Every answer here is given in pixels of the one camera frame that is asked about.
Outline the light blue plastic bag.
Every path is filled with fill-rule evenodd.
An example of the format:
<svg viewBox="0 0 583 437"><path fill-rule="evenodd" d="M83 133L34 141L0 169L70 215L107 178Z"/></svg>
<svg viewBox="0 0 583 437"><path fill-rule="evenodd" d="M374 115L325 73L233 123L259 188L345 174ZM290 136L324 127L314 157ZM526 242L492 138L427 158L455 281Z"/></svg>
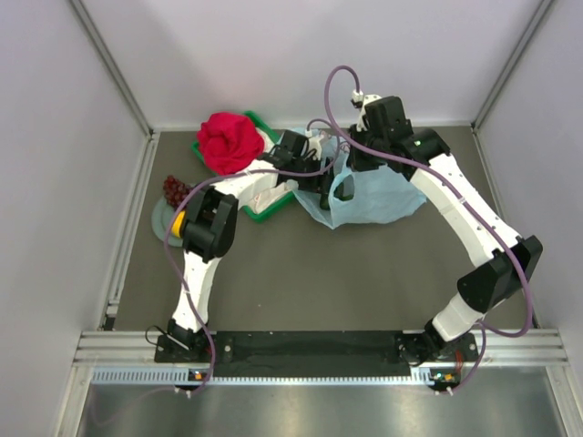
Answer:
<svg viewBox="0 0 583 437"><path fill-rule="evenodd" d="M388 224L413 215L426 202L425 195L403 175L387 166L355 172L348 167L348 146L342 140L320 129L314 131L314 136L322 142L323 160L332 159L335 149L341 148L333 166L330 210L320 208L320 194L299 190L294 180L286 183L298 202L317 222L330 229L346 224ZM340 201L334 197L334 191L348 175L354 179L354 196L352 200Z"/></svg>

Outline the dark red grape bunch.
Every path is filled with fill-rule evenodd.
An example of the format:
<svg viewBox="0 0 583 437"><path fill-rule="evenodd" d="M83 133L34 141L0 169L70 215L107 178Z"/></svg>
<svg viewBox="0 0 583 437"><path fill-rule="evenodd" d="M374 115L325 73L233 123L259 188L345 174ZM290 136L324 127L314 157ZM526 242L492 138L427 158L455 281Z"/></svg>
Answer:
<svg viewBox="0 0 583 437"><path fill-rule="evenodd" d="M167 204L174 210L182 203L191 192L192 186L184 183L172 175L168 175L163 182L163 195Z"/></svg>

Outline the green pepper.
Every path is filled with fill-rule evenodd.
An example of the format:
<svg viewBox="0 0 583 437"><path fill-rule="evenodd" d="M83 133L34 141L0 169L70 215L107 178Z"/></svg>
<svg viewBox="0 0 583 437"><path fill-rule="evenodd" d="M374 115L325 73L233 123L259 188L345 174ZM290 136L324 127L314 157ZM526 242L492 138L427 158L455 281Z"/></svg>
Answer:
<svg viewBox="0 0 583 437"><path fill-rule="evenodd" d="M332 182L330 180L324 180L321 184L320 184L320 208L322 210L330 210L330 203L329 203L329 193L330 193L330 187L331 187Z"/></svg>

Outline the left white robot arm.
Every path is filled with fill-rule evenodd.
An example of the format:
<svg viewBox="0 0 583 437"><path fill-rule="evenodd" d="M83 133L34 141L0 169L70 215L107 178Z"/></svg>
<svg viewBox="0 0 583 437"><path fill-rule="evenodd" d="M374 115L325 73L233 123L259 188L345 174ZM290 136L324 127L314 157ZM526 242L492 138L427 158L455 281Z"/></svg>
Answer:
<svg viewBox="0 0 583 437"><path fill-rule="evenodd" d="M230 250L240 207L290 183L323 194L333 179L336 152L319 130L286 130L280 140L234 175L197 185L169 231L182 240L184 270L179 303L168 324L175 350L187 361L200 359L210 346L208 306L216 269Z"/></svg>

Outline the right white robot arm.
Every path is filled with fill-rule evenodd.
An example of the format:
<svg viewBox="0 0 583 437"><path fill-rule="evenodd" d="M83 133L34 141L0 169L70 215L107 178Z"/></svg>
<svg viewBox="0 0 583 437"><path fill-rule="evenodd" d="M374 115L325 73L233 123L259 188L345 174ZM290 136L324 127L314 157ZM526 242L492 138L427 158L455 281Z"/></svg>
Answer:
<svg viewBox="0 0 583 437"><path fill-rule="evenodd" d="M351 102L359 116L349 135L359 146L350 153L350 166L356 171L387 166L402 175L436 207L474 266L411 351L419 361L446 360L475 323L528 284L542 244L535 236L522 237L490 208L435 130L412 128L400 97L355 90Z"/></svg>

